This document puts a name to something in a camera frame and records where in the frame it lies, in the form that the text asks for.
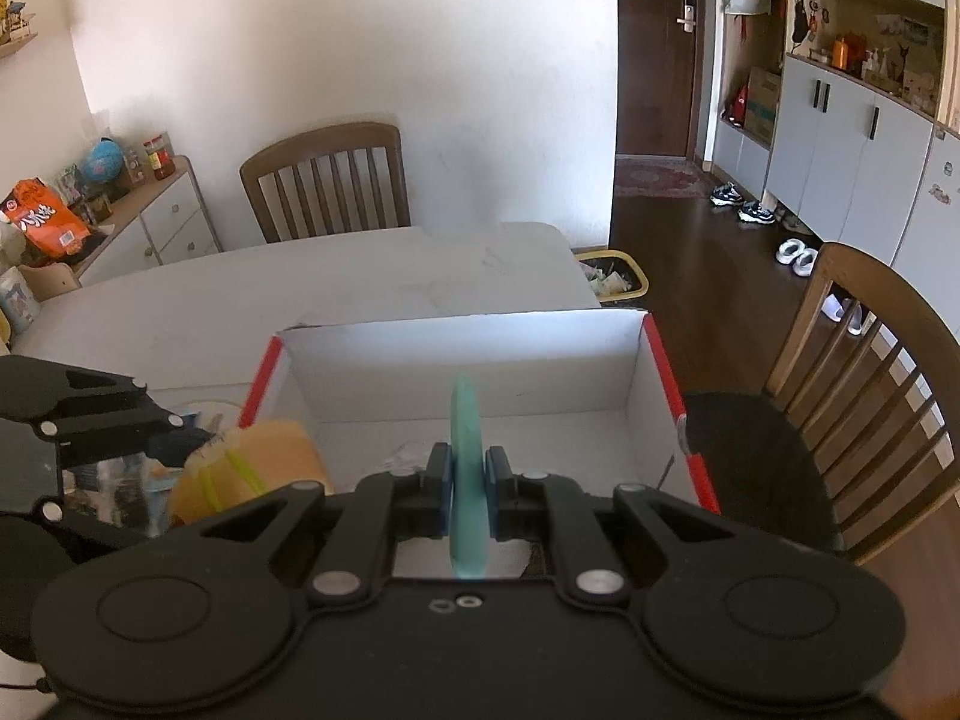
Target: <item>snack bag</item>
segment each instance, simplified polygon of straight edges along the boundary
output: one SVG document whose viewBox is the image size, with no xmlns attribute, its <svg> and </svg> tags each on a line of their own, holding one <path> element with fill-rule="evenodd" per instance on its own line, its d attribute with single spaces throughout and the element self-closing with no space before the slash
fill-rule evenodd
<svg viewBox="0 0 960 720">
<path fill-rule="evenodd" d="M 55 260 L 79 252 L 90 234 L 39 178 L 19 181 L 3 201 L 3 212 L 40 251 Z"/>
</svg>

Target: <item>black cable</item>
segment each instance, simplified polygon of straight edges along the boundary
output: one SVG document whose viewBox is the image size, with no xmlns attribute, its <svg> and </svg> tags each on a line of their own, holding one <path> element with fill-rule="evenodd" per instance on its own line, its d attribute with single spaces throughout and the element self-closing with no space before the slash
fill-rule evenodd
<svg viewBox="0 0 960 720">
<path fill-rule="evenodd" d="M 40 677 L 40 679 L 32 685 L 6 685 L 6 683 L 0 683 L 0 690 L 37 690 L 39 693 L 52 693 L 54 691 L 50 683 L 47 682 L 46 677 Z"/>
</svg>

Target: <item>teal object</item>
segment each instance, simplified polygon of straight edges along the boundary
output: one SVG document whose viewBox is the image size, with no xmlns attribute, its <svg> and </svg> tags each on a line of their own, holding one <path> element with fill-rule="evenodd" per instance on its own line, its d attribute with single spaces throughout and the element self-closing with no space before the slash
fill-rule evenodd
<svg viewBox="0 0 960 720">
<path fill-rule="evenodd" d="M 480 406 L 469 376 L 461 373 L 450 398 L 453 448 L 453 503 L 450 507 L 450 562 L 458 579 L 483 579 L 490 550 L 490 519 L 484 485 Z"/>
<path fill-rule="evenodd" d="M 112 181 L 123 170 L 123 151 L 109 138 L 103 138 L 80 162 L 80 172 L 96 184 Z"/>
</svg>

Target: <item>rug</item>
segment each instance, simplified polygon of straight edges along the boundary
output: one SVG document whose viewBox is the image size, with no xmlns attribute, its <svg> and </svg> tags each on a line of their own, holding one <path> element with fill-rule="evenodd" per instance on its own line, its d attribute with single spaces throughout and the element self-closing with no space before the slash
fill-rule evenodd
<svg viewBox="0 0 960 720">
<path fill-rule="evenodd" d="M 712 175 L 688 160 L 618 156 L 613 196 L 705 199 L 717 183 Z"/>
</svg>

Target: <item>globe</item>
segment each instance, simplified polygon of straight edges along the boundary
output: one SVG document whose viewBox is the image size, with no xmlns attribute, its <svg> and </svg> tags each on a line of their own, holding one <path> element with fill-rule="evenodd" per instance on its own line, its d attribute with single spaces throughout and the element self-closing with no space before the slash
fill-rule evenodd
<svg viewBox="0 0 960 720">
<path fill-rule="evenodd" d="M 103 138 L 90 153 L 80 161 L 80 172 L 88 181 L 104 183 L 112 181 L 123 170 L 123 151 L 112 140 Z"/>
</svg>

